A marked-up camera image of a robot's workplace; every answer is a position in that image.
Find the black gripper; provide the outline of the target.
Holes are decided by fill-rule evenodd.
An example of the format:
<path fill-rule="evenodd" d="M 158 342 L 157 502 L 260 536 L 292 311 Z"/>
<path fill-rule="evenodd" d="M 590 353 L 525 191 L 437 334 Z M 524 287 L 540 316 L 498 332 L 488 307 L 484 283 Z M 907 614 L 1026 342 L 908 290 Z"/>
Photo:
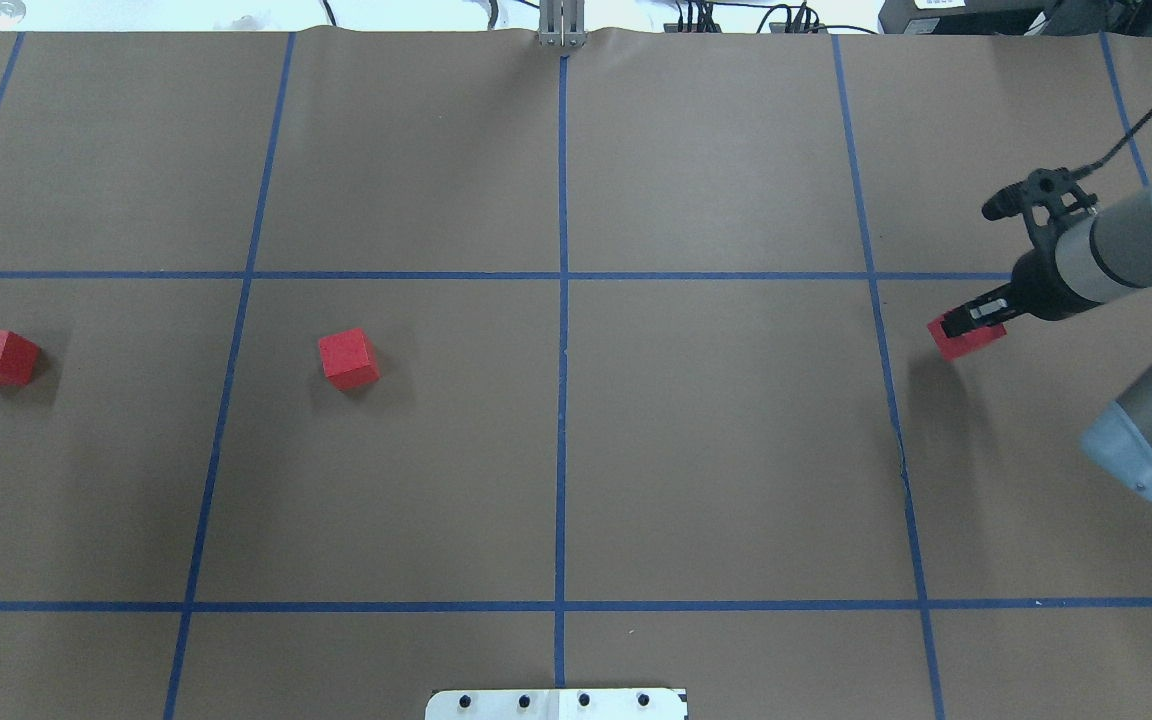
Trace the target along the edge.
<path fill-rule="evenodd" d="M 1020 314 L 1032 314 L 1046 323 L 1059 323 L 1076 314 L 1076 295 L 1062 281 L 1048 253 L 1030 250 L 1021 255 L 1011 266 L 1009 282 L 947 311 L 940 320 L 940 329 L 946 338 L 963 338 Z"/>

